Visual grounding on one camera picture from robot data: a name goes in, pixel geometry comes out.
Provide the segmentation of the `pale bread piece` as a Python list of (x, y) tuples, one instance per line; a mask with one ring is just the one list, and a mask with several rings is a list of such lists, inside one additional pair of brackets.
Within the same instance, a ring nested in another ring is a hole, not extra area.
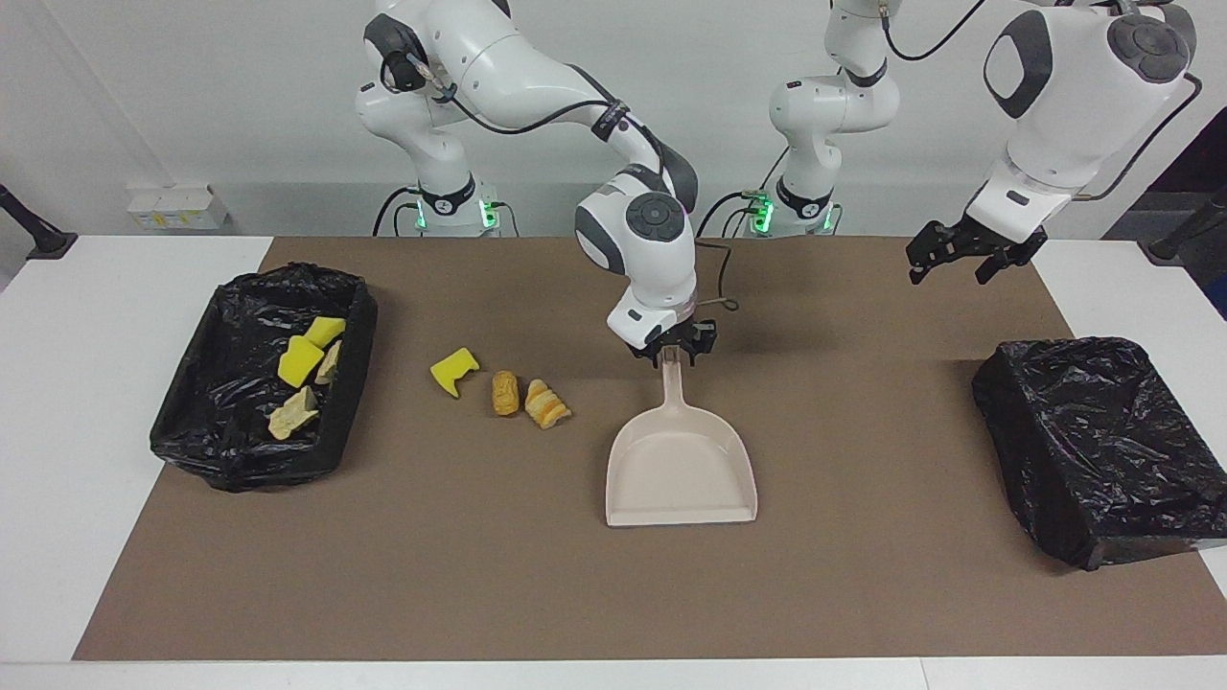
[(277, 441), (290, 440), (298, 428), (319, 417), (318, 399), (310, 387), (302, 387), (267, 419), (267, 432)]

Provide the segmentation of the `notched yellow sponge piece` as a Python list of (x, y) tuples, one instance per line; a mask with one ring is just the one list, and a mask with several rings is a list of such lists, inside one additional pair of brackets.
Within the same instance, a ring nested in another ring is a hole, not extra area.
[(439, 359), (433, 365), (429, 365), (429, 374), (436, 383), (452, 397), (453, 399), (460, 398), (459, 388), (456, 383), (463, 381), (469, 373), (481, 371), (481, 365), (472, 350), (469, 347), (459, 347), (448, 356)]

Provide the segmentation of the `black bag lined bin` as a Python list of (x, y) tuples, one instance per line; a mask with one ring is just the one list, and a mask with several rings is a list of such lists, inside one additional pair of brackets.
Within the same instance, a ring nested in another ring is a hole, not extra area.
[[(150, 449), (229, 494), (288, 487), (337, 471), (367, 381), (378, 304), (355, 274), (292, 263), (215, 289), (150, 428)], [(319, 414), (290, 438), (272, 437), (272, 410), (297, 387), (280, 379), (290, 338), (318, 317), (346, 323), (333, 383), (318, 387)]]
[(1001, 343), (971, 393), (1009, 510), (1044, 555), (1092, 572), (1227, 548), (1227, 469), (1144, 346)]

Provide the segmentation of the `brown paper table mat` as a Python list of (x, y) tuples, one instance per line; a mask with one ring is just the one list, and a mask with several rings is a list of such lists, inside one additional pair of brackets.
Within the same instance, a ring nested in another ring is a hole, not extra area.
[[(166, 468), (83, 632), (86, 661), (1227, 654), (1195, 554), (1083, 572), (1004, 497), (971, 381), (1060, 339), (1034, 269), (907, 277), (902, 239), (737, 241), (686, 397), (737, 428), (757, 519), (611, 529), (609, 449), (660, 376), (605, 319), (625, 284), (572, 239), (277, 239), (380, 306), (340, 469), (225, 494)], [(469, 347), (453, 399), (429, 365)], [(519, 379), (499, 417), (492, 377)], [(524, 409), (533, 379), (566, 406)]]

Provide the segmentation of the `dark background partition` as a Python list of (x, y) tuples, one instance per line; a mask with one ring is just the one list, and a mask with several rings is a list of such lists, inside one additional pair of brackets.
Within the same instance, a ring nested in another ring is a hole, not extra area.
[[(1187, 219), (1189, 211), (1161, 207), (1160, 194), (1210, 193), (1227, 184), (1227, 106), (1218, 110), (1191, 144), (1157, 176), (1121, 219), (1107, 231), (1108, 241), (1139, 246), (1161, 239)], [(1227, 320), (1227, 226), (1193, 239), (1179, 253), (1183, 269)]]

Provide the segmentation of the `beige plastic dustpan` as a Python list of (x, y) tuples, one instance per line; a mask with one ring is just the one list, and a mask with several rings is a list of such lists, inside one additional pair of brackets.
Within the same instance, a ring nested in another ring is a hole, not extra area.
[(728, 420), (683, 398), (679, 347), (666, 347), (663, 401), (618, 428), (609, 455), (610, 528), (748, 523), (758, 494), (748, 449)]

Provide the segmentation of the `white wall socket box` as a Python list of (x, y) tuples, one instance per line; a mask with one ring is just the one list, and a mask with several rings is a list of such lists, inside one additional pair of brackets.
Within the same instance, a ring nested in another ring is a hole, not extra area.
[(218, 231), (229, 211), (209, 185), (128, 188), (128, 215), (141, 230)]

